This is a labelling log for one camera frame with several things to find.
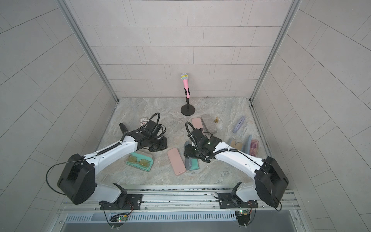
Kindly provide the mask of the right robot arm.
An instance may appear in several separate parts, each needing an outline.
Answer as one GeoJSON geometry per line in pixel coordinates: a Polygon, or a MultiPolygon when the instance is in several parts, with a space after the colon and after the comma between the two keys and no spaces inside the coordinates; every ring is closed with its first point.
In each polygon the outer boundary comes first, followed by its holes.
{"type": "Polygon", "coordinates": [[[258,199],[275,209],[282,205],[281,200],[289,180],[273,157],[262,159],[243,153],[215,136],[207,137],[188,121],[185,127],[191,141],[191,144],[185,146],[185,158],[200,159],[206,163],[212,159],[223,161],[252,179],[250,183],[237,183],[227,198],[218,194],[219,200],[237,208],[258,199]]]}

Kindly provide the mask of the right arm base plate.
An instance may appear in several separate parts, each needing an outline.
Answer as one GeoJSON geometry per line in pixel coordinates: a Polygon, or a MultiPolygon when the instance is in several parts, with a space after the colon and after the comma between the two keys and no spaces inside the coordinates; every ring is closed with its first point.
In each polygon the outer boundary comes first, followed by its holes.
{"type": "Polygon", "coordinates": [[[257,201],[243,202],[237,196],[232,196],[230,193],[215,192],[213,197],[218,200],[221,209],[255,209],[259,207],[257,201]]]}

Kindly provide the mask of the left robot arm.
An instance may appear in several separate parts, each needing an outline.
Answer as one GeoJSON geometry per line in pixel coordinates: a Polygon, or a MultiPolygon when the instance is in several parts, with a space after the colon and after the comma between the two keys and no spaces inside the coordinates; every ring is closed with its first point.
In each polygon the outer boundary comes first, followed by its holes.
{"type": "Polygon", "coordinates": [[[96,175],[137,150],[158,152],[167,149],[166,127],[152,118],[136,130],[128,130],[123,123],[119,127],[122,137],[117,142],[84,156],[76,153],[63,162],[56,193],[67,196],[75,205],[96,200],[101,210],[135,208],[136,202],[130,199],[122,186],[117,183],[99,184],[96,175]]]}

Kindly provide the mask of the clear case pink glasses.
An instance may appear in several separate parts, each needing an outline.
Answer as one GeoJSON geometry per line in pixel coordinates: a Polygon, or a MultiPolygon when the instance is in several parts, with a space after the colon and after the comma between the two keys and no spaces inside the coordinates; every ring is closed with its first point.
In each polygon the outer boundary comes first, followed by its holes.
{"type": "Polygon", "coordinates": [[[250,156],[257,157],[258,151],[259,151],[259,141],[257,139],[253,139],[252,135],[249,135],[245,143],[243,152],[250,156]]]}

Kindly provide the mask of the pink grey case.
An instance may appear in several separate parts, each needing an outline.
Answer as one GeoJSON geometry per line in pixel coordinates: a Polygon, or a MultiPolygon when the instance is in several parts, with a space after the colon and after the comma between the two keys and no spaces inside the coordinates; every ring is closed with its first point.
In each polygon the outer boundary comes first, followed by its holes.
{"type": "Polygon", "coordinates": [[[201,118],[193,118],[191,122],[195,129],[200,129],[203,131],[203,123],[201,118]]]}

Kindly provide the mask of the brown black glasses case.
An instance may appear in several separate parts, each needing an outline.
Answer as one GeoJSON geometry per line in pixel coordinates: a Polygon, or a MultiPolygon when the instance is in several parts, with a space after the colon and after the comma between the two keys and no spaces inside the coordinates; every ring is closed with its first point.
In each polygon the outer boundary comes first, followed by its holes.
{"type": "Polygon", "coordinates": [[[126,128],[126,126],[123,124],[123,123],[120,123],[119,124],[119,128],[122,132],[123,135],[125,135],[126,133],[128,133],[128,129],[126,128]]]}

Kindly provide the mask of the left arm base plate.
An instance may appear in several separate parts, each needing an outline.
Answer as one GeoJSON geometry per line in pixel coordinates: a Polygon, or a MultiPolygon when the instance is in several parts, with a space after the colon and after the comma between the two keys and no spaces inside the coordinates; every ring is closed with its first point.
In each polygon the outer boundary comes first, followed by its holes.
{"type": "Polygon", "coordinates": [[[139,210],[141,208],[142,194],[120,195],[114,203],[99,202],[100,210],[139,210]]]}

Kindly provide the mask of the mint case yellow glasses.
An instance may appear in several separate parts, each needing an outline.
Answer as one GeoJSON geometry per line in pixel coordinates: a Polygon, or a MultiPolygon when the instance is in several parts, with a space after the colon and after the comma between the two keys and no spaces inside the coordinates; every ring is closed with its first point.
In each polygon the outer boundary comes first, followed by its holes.
{"type": "Polygon", "coordinates": [[[129,157],[126,160],[126,165],[146,172],[149,172],[151,170],[153,163],[154,161],[151,157],[134,152],[130,153],[129,157]]]}

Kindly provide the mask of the blue case beige lining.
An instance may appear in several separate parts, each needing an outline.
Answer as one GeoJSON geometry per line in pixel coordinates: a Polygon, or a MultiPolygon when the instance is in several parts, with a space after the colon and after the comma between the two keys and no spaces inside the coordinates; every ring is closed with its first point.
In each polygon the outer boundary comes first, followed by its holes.
{"type": "Polygon", "coordinates": [[[242,148],[243,148],[242,142],[236,142],[235,139],[232,138],[229,140],[229,145],[233,147],[234,149],[242,151],[242,148]]]}

